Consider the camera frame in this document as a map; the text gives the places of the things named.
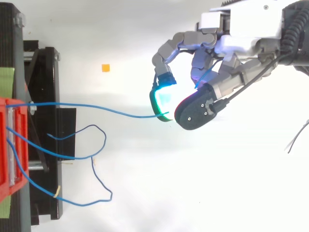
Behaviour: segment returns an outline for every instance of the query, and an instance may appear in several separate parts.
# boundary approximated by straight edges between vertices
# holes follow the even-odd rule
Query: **small orange square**
[[[107,73],[110,71],[110,65],[109,64],[102,64],[102,72]]]

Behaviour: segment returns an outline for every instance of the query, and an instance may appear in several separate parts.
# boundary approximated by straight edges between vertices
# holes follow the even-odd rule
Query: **green tape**
[[[8,196],[0,203],[0,218],[8,219],[11,210],[11,196]]]
[[[0,97],[12,98],[14,68],[0,68]],[[11,196],[0,203],[0,218],[9,218],[11,210]]]
[[[12,98],[14,68],[0,68],[0,97]]]

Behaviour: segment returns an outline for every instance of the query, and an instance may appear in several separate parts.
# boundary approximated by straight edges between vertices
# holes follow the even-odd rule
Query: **red clamp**
[[[27,107],[5,107],[11,104],[24,104],[24,102],[0,98],[0,202],[27,183],[27,179],[17,166],[13,151],[6,141],[7,138],[15,145],[22,168],[29,175],[28,144],[6,129],[8,126],[23,137],[28,137]]]

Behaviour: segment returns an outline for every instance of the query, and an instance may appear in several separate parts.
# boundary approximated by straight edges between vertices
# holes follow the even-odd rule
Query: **blue wire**
[[[216,64],[218,62],[222,61],[222,59],[219,59],[217,60],[205,73],[204,75],[202,75],[202,77],[198,80],[197,84],[195,85],[195,89],[197,89],[197,87],[199,86],[199,84],[201,83],[201,81],[205,78],[205,76],[207,76],[211,71],[212,69],[216,66]]]
[[[31,183],[34,187],[36,187],[37,189],[41,190],[42,192],[46,193],[47,195],[51,196],[51,197],[54,197],[54,194],[47,191],[46,189],[42,188],[41,186],[37,185],[29,176],[27,176],[26,172],[24,171],[24,169],[22,168],[21,164],[20,164],[20,161],[19,161],[19,158],[18,158],[18,155],[17,155],[17,152],[16,152],[16,149],[14,147],[14,145],[11,143],[11,141],[9,139],[6,139],[6,141],[9,143],[10,147],[12,148],[13,150],[13,153],[14,153],[14,156],[15,156],[15,159],[16,159],[16,163],[17,163],[17,166],[18,168],[20,169],[20,171],[22,172],[22,174],[24,175],[24,177],[29,181],[29,183]],[[103,182],[99,179],[99,177],[97,176],[96,174],[96,171],[94,169],[94,164],[93,164],[93,159],[91,158],[91,162],[92,162],[92,169],[93,169],[93,172],[96,176],[96,178],[99,180],[99,182],[103,185],[103,187],[111,193],[111,197],[108,199],[108,200],[97,200],[95,202],[91,202],[91,203],[87,203],[87,204],[78,204],[78,203],[75,203],[75,202],[71,202],[67,199],[64,199],[62,197],[56,197],[56,199],[58,200],[61,200],[61,201],[64,201],[64,202],[67,202],[67,203],[70,203],[70,204],[73,204],[75,206],[81,206],[81,207],[85,207],[85,206],[89,206],[89,205],[93,205],[93,204],[97,204],[99,202],[110,202],[112,200],[112,191],[110,191],[107,187],[105,187],[105,185],[103,184]]]
[[[49,155],[52,155],[52,156],[55,156],[55,157],[58,157],[58,158],[62,158],[62,159],[67,159],[67,160],[85,160],[85,159],[94,157],[94,156],[96,156],[98,153],[100,153],[100,152],[104,149],[105,144],[106,144],[106,139],[107,139],[106,133],[105,133],[103,130],[101,130],[98,126],[96,126],[96,125],[90,125],[90,126],[95,126],[95,127],[98,128],[100,131],[102,131],[102,132],[104,133],[104,135],[105,135],[105,139],[104,139],[103,147],[102,147],[98,152],[96,152],[96,153],[93,154],[93,155],[86,156],[86,157],[71,157],[71,156],[64,156],[64,155],[60,155],[60,154],[54,153],[54,152],[52,152],[52,151],[46,150],[46,149],[44,149],[44,148],[42,148],[42,147],[40,147],[40,146],[34,144],[33,142],[29,141],[29,140],[26,139],[24,136],[22,136],[21,134],[17,133],[16,131],[14,131],[14,130],[11,129],[11,128],[6,127],[6,129],[7,129],[8,131],[12,132],[12,133],[13,133],[14,135],[16,135],[17,137],[19,137],[19,138],[21,138],[22,140],[24,140],[25,142],[27,142],[28,144],[30,144],[31,146],[35,147],[36,149],[39,149],[39,150],[42,151],[42,152],[45,152],[45,153],[49,154]]]
[[[6,108],[13,108],[13,107],[20,107],[20,106],[47,106],[47,105],[65,105],[65,106],[81,106],[81,107],[89,107],[89,108],[95,108],[100,110],[106,110],[115,114],[127,116],[127,117],[133,117],[133,118],[154,118],[154,117],[160,117],[163,116],[166,113],[159,114],[159,115],[153,115],[153,116],[136,116],[136,115],[130,115],[126,113],[122,113],[116,110],[112,110],[109,108],[97,106],[97,105],[88,105],[88,104],[75,104],[75,103],[62,103],[62,102],[44,102],[44,103],[25,103],[25,104],[12,104],[12,105],[6,105]]]
[[[89,125],[89,126],[86,126],[85,128],[83,128],[83,129],[81,129],[81,130],[79,130],[79,131],[77,131],[77,132],[75,132],[75,133],[73,133],[73,134],[70,134],[70,135],[68,135],[68,136],[66,136],[66,137],[63,137],[63,138],[54,137],[54,136],[52,136],[51,134],[47,134],[47,136],[49,136],[49,137],[51,137],[52,139],[55,139],[55,140],[65,140],[65,139],[68,139],[68,138],[70,138],[70,137],[72,137],[72,136],[78,134],[79,132],[82,132],[82,131],[86,130],[86,129],[89,128],[89,127],[96,127],[96,128],[98,128],[98,129],[104,134],[105,138],[107,138],[107,135],[106,135],[106,133],[104,132],[104,130],[102,130],[102,129],[101,129],[100,127],[98,127],[97,125]]]

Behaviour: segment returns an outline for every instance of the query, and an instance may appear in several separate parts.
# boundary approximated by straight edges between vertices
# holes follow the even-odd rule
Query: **white background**
[[[207,0],[15,0],[26,15],[24,38],[61,53],[61,101],[151,115],[152,56],[179,31],[193,30]],[[172,64],[190,81],[191,56]],[[111,65],[102,73],[101,64]],[[111,203],[64,204],[60,220],[41,217],[34,232],[307,232],[309,130],[292,154],[283,150],[309,118],[309,77],[278,67],[195,131],[157,119],[77,110],[77,129],[107,135],[97,172]],[[103,136],[76,137],[76,156],[94,153]],[[87,203],[109,198],[91,161],[63,164],[63,196]]]

